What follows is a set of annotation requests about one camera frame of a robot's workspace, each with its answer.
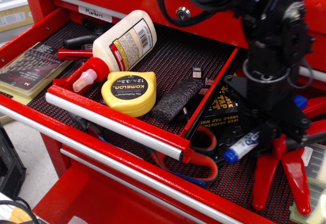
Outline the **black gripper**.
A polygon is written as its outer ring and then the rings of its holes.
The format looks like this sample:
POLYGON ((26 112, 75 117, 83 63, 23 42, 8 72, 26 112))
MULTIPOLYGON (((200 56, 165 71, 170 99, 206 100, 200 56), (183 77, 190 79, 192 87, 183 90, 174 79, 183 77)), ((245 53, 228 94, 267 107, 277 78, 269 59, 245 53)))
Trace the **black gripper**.
POLYGON ((266 120, 259 126, 258 145, 251 151, 251 157, 270 153, 278 133, 273 120, 278 121, 278 128, 283 134, 303 145, 309 137, 306 131, 311 127, 311 120, 294 101, 291 75, 297 75, 298 67, 293 71, 286 67, 267 74, 245 61, 242 68, 245 77, 227 75, 224 82, 229 96, 238 102, 243 114, 266 120))

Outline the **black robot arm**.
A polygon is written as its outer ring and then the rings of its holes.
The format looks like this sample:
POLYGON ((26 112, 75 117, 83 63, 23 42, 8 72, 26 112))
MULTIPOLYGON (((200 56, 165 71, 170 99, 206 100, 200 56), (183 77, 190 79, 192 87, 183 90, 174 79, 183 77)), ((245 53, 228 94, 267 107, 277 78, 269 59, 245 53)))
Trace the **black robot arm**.
POLYGON ((241 19, 248 42, 244 77, 226 76, 227 93, 239 106, 245 132, 259 129, 258 152, 267 151, 285 134, 302 144, 311 121, 294 102, 301 64, 312 51, 304 0, 191 0, 202 12, 184 19, 172 18, 164 0, 157 0, 164 17, 180 27, 200 23, 217 12, 231 10, 241 19))

